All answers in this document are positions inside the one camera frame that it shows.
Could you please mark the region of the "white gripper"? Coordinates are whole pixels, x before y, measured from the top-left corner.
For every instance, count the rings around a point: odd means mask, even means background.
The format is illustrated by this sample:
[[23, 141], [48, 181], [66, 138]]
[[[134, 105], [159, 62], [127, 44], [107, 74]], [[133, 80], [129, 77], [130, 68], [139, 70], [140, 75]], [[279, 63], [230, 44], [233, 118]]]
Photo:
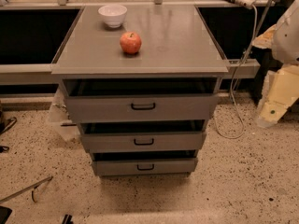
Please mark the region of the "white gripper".
[[[252, 45], [259, 49], [271, 49], [276, 25], [269, 27], [263, 34], [254, 38]], [[287, 109], [299, 98], [299, 66], [283, 64], [274, 74], [269, 92], [256, 123], [268, 128], [276, 125]]]

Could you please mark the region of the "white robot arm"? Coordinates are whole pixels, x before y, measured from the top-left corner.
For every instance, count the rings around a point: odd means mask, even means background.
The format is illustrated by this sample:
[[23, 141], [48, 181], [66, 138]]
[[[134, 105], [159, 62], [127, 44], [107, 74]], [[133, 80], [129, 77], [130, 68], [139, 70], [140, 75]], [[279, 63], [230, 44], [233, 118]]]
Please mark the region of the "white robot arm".
[[278, 123], [299, 99], [299, 0], [294, 0], [278, 22], [256, 37], [252, 45], [271, 49], [275, 60], [283, 63], [274, 74], [256, 119], [259, 127]]

